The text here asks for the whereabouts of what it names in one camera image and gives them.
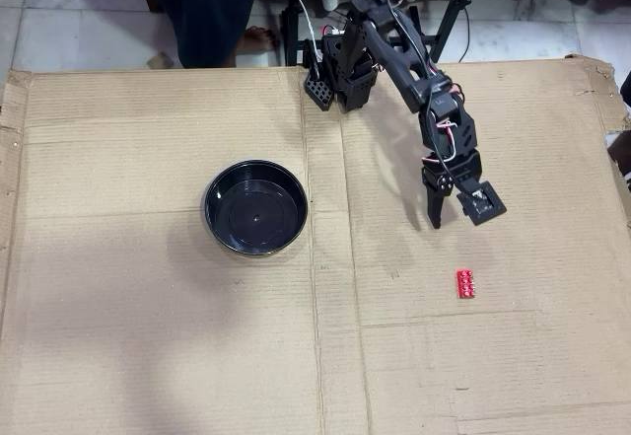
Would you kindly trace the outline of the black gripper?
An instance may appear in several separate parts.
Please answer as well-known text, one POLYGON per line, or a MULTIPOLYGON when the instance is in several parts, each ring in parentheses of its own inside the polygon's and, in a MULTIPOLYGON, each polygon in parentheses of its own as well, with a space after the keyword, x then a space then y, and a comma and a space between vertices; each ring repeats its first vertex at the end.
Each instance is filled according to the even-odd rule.
POLYGON ((441 228, 445 198, 454 188, 460 192, 476 192, 482 187, 481 175, 481 157, 476 149, 456 155, 450 162, 440 161, 435 154, 423 160, 422 181, 426 187, 427 214, 435 229, 441 228))

